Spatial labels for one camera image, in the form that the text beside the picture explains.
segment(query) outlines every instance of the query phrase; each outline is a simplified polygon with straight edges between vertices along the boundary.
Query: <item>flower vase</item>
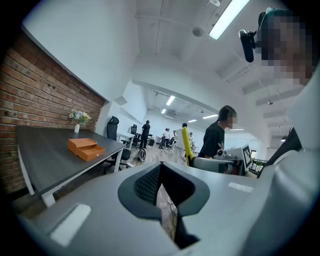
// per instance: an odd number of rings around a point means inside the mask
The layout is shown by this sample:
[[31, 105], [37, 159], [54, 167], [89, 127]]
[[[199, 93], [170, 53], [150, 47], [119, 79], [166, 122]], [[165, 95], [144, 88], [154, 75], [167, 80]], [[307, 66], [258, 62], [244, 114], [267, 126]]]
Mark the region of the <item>flower vase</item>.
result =
[[77, 123], [77, 124], [75, 125], [75, 127], [74, 127], [74, 132], [75, 132], [75, 133], [78, 133], [78, 132], [79, 132], [79, 129], [80, 129], [80, 124]]

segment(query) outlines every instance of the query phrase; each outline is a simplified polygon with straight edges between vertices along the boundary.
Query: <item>gray table surface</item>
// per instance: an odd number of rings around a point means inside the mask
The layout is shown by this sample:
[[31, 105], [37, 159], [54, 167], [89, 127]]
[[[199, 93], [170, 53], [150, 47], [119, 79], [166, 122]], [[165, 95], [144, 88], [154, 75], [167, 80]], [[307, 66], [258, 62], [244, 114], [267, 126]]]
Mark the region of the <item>gray table surface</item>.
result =
[[[35, 192], [42, 195], [74, 175], [111, 156], [125, 145], [90, 130], [16, 126], [17, 144]], [[84, 161], [68, 148], [68, 139], [90, 138], [105, 148], [103, 155]]]

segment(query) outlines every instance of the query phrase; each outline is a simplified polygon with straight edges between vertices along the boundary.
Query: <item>wooden floor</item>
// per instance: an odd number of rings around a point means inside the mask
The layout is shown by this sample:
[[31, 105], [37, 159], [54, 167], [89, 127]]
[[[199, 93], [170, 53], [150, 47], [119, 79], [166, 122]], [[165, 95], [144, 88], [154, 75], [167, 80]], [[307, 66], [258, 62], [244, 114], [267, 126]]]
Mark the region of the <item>wooden floor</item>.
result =
[[[144, 163], [155, 163], [158, 161], [173, 162], [173, 154], [170, 147], [168, 149], [159, 149], [159, 144], [156, 144], [154, 146], [147, 146], [145, 162], [141, 162], [136, 159], [138, 152], [138, 148], [132, 147], [131, 156], [126, 162], [136, 166], [143, 165]], [[179, 164], [187, 165], [186, 160], [183, 160], [182, 158], [179, 159], [178, 162]], [[104, 167], [107, 167], [108, 165], [109, 163], [98, 164], [76, 179], [72, 180], [70, 183], [53, 194], [55, 200], [58, 201], [60, 198], [68, 195], [71, 191], [77, 189], [89, 180], [102, 176]], [[120, 167], [122, 169], [122, 172], [130, 171], [130, 168], [126, 168], [124, 165]], [[107, 175], [113, 173], [114, 170], [114, 166], [106, 168]], [[168, 234], [168, 236], [173, 238], [175, 235], [174, 226], [176, 225], [177, 221], [174, 213], [177, 213], [177, 209], [174, 204], [170, 206], [170, 204], [168, 203], [168, 197], [169, 196], [165, 188], [161, 186], [157, 194], [156, 206], [161, 209], [162, 226], [165, 232]], [[29, 194], [17, 199], [12, 203], [12, 205], [18, 214], [22, 214], [30, 220], [36, 218], [42, 211], [46, 209], [46, 206], [40, 197], [30, 196]]]

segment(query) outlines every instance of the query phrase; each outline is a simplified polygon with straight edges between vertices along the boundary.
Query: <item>orange box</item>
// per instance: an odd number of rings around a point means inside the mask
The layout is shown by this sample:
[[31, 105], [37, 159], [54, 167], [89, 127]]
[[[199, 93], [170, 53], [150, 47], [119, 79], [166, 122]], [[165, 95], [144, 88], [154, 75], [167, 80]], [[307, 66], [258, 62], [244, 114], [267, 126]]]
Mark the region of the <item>orange box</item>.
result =
[[86, 162], [105, 153], [105, 149], [90, 138], [69, 138], [67, 147]]

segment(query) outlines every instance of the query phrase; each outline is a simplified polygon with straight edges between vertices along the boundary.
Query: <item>dark gray desk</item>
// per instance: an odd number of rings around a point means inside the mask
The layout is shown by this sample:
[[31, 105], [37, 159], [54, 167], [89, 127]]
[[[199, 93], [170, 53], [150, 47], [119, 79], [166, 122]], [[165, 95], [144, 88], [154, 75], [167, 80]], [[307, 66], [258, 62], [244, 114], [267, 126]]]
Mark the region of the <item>dark gray desk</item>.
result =
[[[55, 203], [53, 193], [87, 170], [118, 152], [117, 172], [124, 144], [89, 130], [16, 127], [18, 153], [26, 186], [31, 195], [40, 194], [47, 207]], [[68, 148], [68, 139], [90, 138], [105, 148], [103, 155], [86, 162]]]

